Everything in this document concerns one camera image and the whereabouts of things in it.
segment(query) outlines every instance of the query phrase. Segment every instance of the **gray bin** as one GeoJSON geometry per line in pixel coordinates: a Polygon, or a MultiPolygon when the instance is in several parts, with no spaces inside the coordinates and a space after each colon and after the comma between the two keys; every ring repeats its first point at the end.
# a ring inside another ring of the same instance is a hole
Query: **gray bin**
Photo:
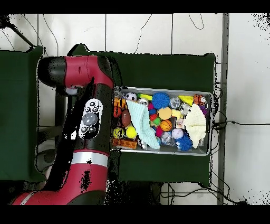
{"type": "Polygon", "coordinates": [[[212,136],[212,122],[213,122],[213,95],[209,92],[199,92],[199,91],[183,91],[183,90],[168,90],[168,89],[148,89],[148,88],[136,88],[136,87],[125,87],[121,88],[121,92],[125,95],[128,92],[134,92],[135,94],[147,94],[153,95],[156,92],[166,92],[169,97],[182,96],[194,96],[195,94],[202,95],[206,98],[208,104],[207,116],[206,116],[206,136],[204,138],[203,146],[198,146],[197,148],[192,148],[189,151],[182,152],[177,149],[177,147],[171,147],[166,145],[161,145],[159,150],[154,150],[148,146],[147,150],[141,149],[139,145],[134,149],[122,148],[122,152],[130,153],[154,153],[154,154],[173,154],[173,155],[192,155],[192,156],[206,156],[211,150],[211,136],[212,136]]]}

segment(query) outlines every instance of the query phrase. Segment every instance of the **light blue towel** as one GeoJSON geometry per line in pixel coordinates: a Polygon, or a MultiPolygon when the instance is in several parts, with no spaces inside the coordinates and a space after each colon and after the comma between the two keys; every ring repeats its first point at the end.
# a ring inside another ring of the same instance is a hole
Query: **light blue towel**
{"type": "Polygon", "coordinates": [[[127,100],[131,121],[139,138],[153,149],[159,149],[160,145],[155,137],[155,131],[150,127],[148,108],[145,105],[127,100]]]}

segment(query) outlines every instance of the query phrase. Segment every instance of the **pink ball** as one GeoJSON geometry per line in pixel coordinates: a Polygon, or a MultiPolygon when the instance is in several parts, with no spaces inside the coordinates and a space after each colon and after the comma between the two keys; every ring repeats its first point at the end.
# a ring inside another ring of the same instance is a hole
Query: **pink ball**
{"type": "Polygon", "coordinates": [[[172,130],[171,135],[174,139],[179,139],[183,137],[184,132],[181,128],[175,128],[174,130],[172,130]]]}
{"type": "Polygon", "coordinates": [[[161,129],[160,126],[157,127],[157,130],[156,130],[156,136],[161,138],[162,137],[162,134],[163,134],[163,130],[161,129]]]}
{"type": "Polygon", "coordinates": [[[154,109],[154,106],[152,103],[148,104],[148,110],[154,109]]]}

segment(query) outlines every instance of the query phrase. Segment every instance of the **soccer ball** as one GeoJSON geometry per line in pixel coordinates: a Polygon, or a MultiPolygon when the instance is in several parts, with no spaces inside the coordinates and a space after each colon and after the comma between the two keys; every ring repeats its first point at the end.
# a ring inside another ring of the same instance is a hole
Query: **soccer ball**
{"type": "Polygon", "coordinates": [[[134,92],[129,92],[126,94],[126,100],[137,101],[137,96],[134,92]]]}

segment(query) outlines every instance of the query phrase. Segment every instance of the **yellow ball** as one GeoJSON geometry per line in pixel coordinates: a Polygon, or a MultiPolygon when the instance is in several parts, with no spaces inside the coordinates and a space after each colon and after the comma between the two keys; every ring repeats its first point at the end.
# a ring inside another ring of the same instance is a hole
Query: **yellow ball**
{"type": "Polygon", "coordinates": [[[116,129],[113,130],[113,137],[120,139],[124,136],[124,130],[121,127],[117,127],[116,129]]]}
{"type": "Polygon", "coordinates": [[[136,129],[133,126],[128,127],[128,129],[126,130],[126,135],[128,138],[135,138],[137,136],[136,129]]]}

